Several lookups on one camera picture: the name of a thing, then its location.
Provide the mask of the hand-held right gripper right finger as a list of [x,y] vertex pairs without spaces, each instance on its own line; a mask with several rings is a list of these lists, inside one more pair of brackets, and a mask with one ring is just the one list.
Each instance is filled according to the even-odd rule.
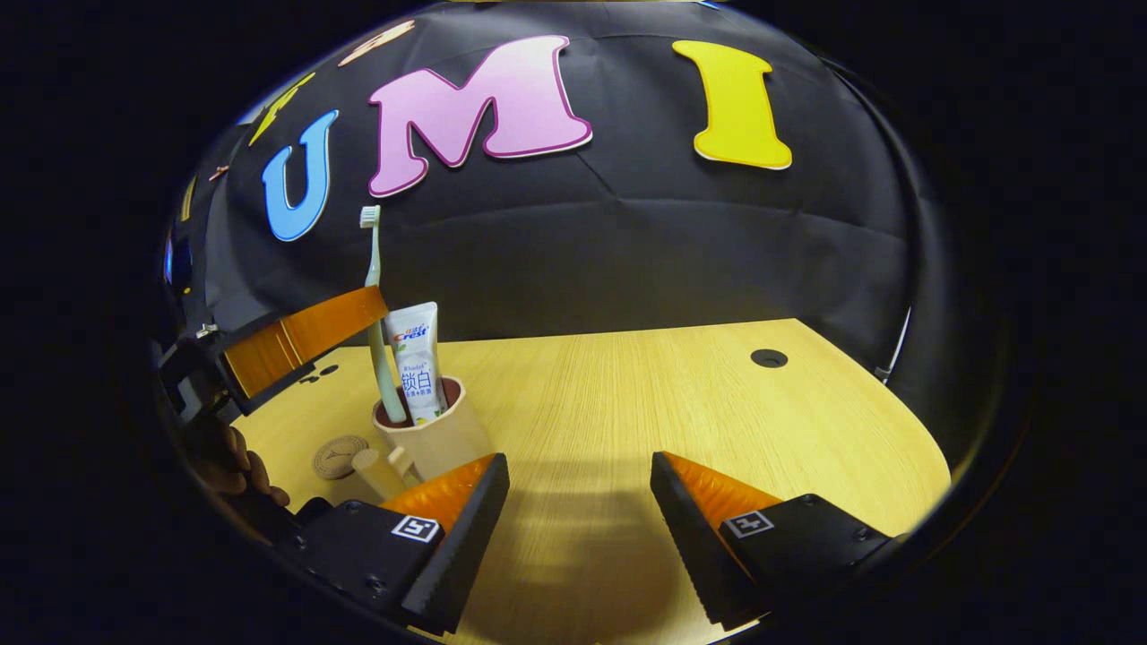
[[649,485],[705,615],[733,629],[830,597],[894,539],[819,494],[787,502],[668,451]]

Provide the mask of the beige cup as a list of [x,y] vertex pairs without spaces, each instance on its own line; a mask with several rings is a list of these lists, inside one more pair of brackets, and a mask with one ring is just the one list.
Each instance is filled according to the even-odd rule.
[[429,422],[390,427],[384,404],[377,401],[372,409],[383,441],[358,451],[351,467],[384,502],[493,452],[465,384],[455,376],[443,376],[443,384],[448,409]]

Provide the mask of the wooden desktop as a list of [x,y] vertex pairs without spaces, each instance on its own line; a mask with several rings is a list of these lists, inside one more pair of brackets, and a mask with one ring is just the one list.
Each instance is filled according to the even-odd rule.
[[[757,348],[788,356],[755,364]],[[816,494],[885,535],[946,494],[930,433],[798,320],[444,343],[512,491],[447,645],[707,645],[649,489],[670,451],[787,502]]]

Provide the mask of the white toothpaste tube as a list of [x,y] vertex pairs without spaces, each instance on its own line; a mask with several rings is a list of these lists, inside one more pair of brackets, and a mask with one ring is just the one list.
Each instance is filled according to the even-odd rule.
[[448,409],[437,352],[438,312],[431,301],[384,318],[385,337],[415,426],[434,421]]

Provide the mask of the round brown coaster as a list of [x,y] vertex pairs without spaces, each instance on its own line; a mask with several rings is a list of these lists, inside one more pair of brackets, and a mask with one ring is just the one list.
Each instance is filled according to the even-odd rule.
[[360,451],[368,449],[369,443],[361,436],[341,435],[321,445],[313,454],[312,469],[321,480],[341,480],[348,477],[356,466],[353,458]]

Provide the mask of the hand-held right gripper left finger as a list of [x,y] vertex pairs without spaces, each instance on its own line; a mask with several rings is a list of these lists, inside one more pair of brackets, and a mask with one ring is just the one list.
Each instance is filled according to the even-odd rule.
[[325,589],[393,624],[454,634],[512,477],[489,453],[382,505],[323,503],[272,544]]

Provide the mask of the black backdrop cloth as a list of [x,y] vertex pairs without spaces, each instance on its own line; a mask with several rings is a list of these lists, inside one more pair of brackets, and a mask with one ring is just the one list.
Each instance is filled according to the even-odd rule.
[[436,302],[442,341],[795,319],[950,467],[998,404],[996,301],[923,134],[746,13],[434,3],[369,29],[204,153],[167,325],[224,348],[361,288],[373,205],[384,300]]

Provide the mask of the pale green toothbrush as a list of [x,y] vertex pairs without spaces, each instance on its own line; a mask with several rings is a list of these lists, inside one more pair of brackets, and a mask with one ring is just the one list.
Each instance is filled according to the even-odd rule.
[[[365,278],[365,286],[380,295],[379,283],[381,279],[381,255],[379,222],[381,218],[381,207],[364,207],[360,210],[359,225],[362,230],[370,232],[370,262]],[[375,380],[379,387],[380,401],[384,404],[387,420],[395,426],[401,427],[407,421],[407,413],[401,405],[393,376],[391,375],[390,362],[388,360],[387,342],[384,339],[384,322],[381,319],[367,328],[367,342],[370,350],[370,359],[375,372]]]

